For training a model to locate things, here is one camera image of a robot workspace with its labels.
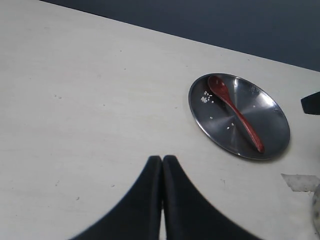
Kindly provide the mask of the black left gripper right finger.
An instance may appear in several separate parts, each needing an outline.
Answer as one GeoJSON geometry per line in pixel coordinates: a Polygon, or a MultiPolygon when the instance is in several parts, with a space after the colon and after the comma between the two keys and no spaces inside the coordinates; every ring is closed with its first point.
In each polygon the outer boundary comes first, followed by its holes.
{"type": "Polygon", "coordinates": [[[258,239],[212,206],[190,181],[174,155],[166,155],[162,166],[168,240],[258,239]]]}

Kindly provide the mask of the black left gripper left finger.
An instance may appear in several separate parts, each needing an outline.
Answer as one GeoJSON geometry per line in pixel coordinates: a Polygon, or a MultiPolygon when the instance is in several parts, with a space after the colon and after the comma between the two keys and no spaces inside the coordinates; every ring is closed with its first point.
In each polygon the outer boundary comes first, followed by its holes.
{"type": "Polygon", "coordinates": [[[158,240],[162,215],[162,159],[150,156],[126,195],[74,240],[158,240]]]}

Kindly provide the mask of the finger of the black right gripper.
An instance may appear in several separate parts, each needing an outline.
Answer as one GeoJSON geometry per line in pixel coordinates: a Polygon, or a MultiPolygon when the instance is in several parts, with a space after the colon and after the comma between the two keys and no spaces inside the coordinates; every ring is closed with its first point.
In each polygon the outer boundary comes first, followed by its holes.
{"type": "Polygon", "coordinates": [[[320,92],[313,93],[300,100],[303,112],[308,115],[320,114],[320,92]]]}

